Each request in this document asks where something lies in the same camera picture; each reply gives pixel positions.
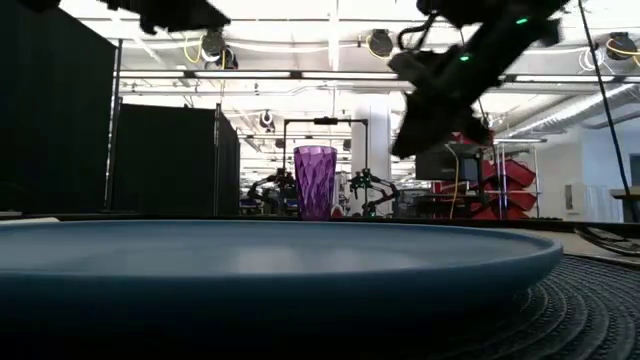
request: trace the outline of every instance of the purple cup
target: purple cup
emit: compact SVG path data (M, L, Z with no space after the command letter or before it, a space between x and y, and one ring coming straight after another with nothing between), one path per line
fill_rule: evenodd
M298 187L298 211L305 221L331 217L338 150L330 146L300 146L293 150Z

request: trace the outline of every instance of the metal stand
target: metal stand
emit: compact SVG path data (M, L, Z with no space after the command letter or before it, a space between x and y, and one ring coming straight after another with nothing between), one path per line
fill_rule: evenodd
M504 149L504 144L500 145L501 148L501 161L502 161L502 186L500 186L501 192L502 192L502 218L501 220L508 220L509 216L508 216L508 210L509 210L509 197L508 197L508 192L507 192L507 156L506 156L506 152Z
M287 126L290 123L318 123L317 119L285 119L284 120L284 144L282 146L282 168L287 169ZM364 167L369 168L369 119L344 119L344 120L335 120L335 123L360 123L364 125ZM369 203L369 189L365 186L364 189L364 204L367 205Z
M536 149L534 146L531 146L529 152L533 152L533 167L535 170L535 191L508 191L507 190L507 159L506 159L506 150L505 144L498 144L497 154L494 156L494 162L496 164L496 168L498 171L498 181L501 182L500 191L487 191L487 193L499 193L499 209L500 209L500 219L508 220L508 207L509 207L509 194L533 194L536 197L536 217L540 217L540 195L542 192L540 191L540 174L538 173L538 155L536 153Z
M536 217L540 218L540 174L538 173L538 152L535 146L533 149L533 168L536 172Z
M122 99L120 98L120 71L122 68L122 45L123 40L118 39L118 50L116 53L116 68L113 85L113 105L111 108L111 126L109 139L109 155L107 157L107 188L105 189L105 208L108 211L113 210L113 183L114 183L114 170L116 167L116 142L118 141L118 117L120 115L120 105Z

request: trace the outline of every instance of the pillar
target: pillar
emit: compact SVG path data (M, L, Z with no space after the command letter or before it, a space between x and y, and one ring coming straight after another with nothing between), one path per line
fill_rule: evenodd
M368 119L368 134L365 127L359 123L351 125L351 175L362 171L365 167L365 136L369 137L368 167L371 173L381 179L391 181L391 108L389 95L371 94L357 97L359 105L353 112L353 119ZM369 200L379 199L378 191L369 190ZM362 214L364 191L360 190L358 199L353 194L350 199L350 214ZM378 214L386 215L392 211L391 202L378 206Z

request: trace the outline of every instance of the cable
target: cable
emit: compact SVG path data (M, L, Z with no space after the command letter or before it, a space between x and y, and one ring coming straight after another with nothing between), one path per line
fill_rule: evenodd
M589 25L587 24L587 16L585 15L584 5L582 4L582 0L578 0L578 7L580 8L580 15L582 16L582 24L584 25L584 32L587 36L587 41L589 42L589 48L591 49L591 57L593 58L594 63L598 63L598 59L596 56L596 50L593 45L593 39L591 38L591 32L589 31ZM595 68L596 76L598 76L598 85L600 85L600 92L602 93L602 101L604 104L604 112L607 116L607 122L609 123L609 129L611 130L611 138L613 140L613 146L616 150L616 158L618 160L618 168L620 170L620 177L622 178L622 186L624 187L625 195L628 198L631 198L631 191L629 190L629 182L627 181L627 175L624 170L624 163L622 161L622 152L620 151L620 143L618 142L618 135L616 134L616 127L613 123L613 118L611 116L611 109L609 108L609 99L607 98L607 91L604 88L604 81L602 81L602 73L600 72L600 67L596 66ZM638 214L636 212L635 207L631 207L631 216L633 218L633 222L638 222Z
M451 202L451 211L449 212L449 219L453 219L453 210L455 210L456 208L456 200L458 200L458 182L460 181L460 160L458 159L458 154L456 154L455 151L453 151L453 149L451 149L451 147L449 146L449 144L444 144L444 146L447 147L447 149L449 149L449 151L451 151L451 154L453 154L453 157L456 159L456 183L455 183L455 188L453 190L453 201Z
M204 35L200 35L200 40L198 41L198 43L199 43L199 45L198 45L198 57L195 60L192 59L191 56L189 56L189 52L187 51L187 44L189 43L189 37L187 37L187 36L184 37L184 46L182 47L182 49L184 50L184 56L192 64L197 64L200 61L200 54L202 53L202 38L203 37L204 37Z
M374 57L380 59L380 60L389 60L389 58L391 56L379 56L376 53L373 52L373 50L371 50L371 35L368 35L365 39L364 39L364 43L367 44L367 50L369 50L369 53L371 55L373 55Z

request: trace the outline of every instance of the black curtain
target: black curtain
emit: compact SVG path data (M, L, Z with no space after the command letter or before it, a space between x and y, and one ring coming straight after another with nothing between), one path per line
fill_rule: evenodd
M214 120L213 110L122 105L112 210L212 216Z
M115 48L62 10L1 1L0 211L103 208Z
M240 212L240 142L224 113L217 113L217 215L233 216Z

